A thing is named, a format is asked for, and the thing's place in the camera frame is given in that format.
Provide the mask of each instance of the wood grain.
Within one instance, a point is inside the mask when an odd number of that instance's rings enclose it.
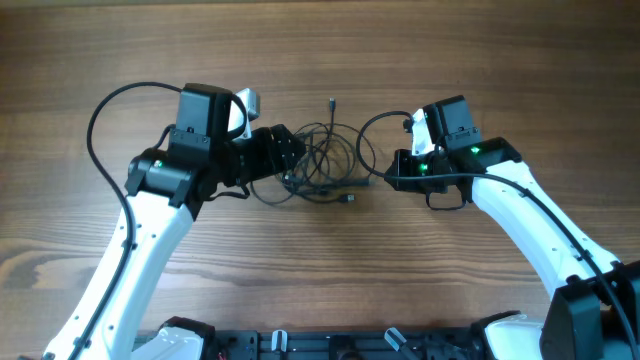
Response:
[[[0,358],[36,355],[75,307],[118,204],[86,153],[96,104],[126,83],[215,84],[262,96],[256,124],[360,127],[464,94],[556,202],[623,261],[640,258],[640,9],[634,3],[342,2],[4,10],[0,13]],[[95,133],[127,164],[175,121],[177,99],[134,90]],[[368,134],[380,169],[410,139]],[[277,196],[271,180],[259,190]],[[204,207],[143,321],[220,329],[382,329],[544,316],[531,266],[485,214],[430,212],[383,181],[350,205],[255,198]]]

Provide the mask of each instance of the cable plug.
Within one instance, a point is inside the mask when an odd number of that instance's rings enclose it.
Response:
[[[356,196],[353,194],[342,194],[338,198],[338,202],[341,203],[350,203],[356,201]]]

